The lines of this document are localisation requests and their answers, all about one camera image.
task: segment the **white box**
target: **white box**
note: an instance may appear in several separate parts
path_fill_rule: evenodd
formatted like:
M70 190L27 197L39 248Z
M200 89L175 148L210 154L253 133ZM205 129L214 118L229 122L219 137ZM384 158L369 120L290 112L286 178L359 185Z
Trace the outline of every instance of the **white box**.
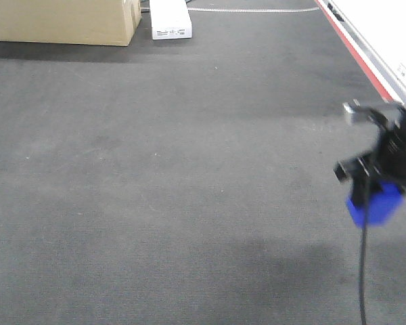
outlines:
M192 23L185 0L150 0L152 39L190 39Z

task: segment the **black wire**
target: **black wire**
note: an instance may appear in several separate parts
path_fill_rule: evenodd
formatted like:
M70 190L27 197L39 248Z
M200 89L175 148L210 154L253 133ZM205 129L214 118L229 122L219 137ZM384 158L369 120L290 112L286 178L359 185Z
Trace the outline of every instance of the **black wire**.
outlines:
M358 289L359 289L359 311L361 313L361 324L367 325L367 317L365 314L365 255L367 250L367 226L370 213L370 196L371 196L371 181L374 180L376 175L375 164L378 159L378 150L382 143L383 129L380 129L378 143L371 152L369 162L366 164L367 178L365 178L364 185L364 220L363 230L361 236L361 252L359 254L359 277L358 277Z
M369 219L369 199L370 199L371 177L365 180L364 190L364 223L361 237L361 253L359 257L359 311L361 313L361 324L367 325L365 315L365 253L367 250L367 224Z

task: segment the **white line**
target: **white line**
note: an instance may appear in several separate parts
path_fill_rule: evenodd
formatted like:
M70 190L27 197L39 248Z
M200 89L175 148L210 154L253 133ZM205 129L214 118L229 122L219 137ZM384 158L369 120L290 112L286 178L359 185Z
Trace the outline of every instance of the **white line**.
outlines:
M141 7L142 10L149 10L149 7ZM250 14L295 14L301 12L315 12L320 10L319 7L305 9L215 9L215 8L194 8L189 7L191 12L233 12L233 13L250 13Z

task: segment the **white panel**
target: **white panel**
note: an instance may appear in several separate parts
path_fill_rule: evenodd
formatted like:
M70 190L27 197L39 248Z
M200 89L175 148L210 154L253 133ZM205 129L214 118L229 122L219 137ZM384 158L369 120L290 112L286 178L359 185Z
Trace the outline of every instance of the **white panel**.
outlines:
M331 2L406 89L406 0Z

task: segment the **blue object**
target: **blue object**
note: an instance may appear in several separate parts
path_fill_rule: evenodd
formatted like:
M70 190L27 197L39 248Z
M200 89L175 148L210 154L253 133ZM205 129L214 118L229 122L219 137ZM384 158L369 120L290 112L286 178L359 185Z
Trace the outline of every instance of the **blue object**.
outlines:
M373 193L369 201L368 225L384 225L403 203L403 196L395 184L380 182L380 186L382 191ZM362 228L364 206L356 207L350 198L346 205L355 225Z

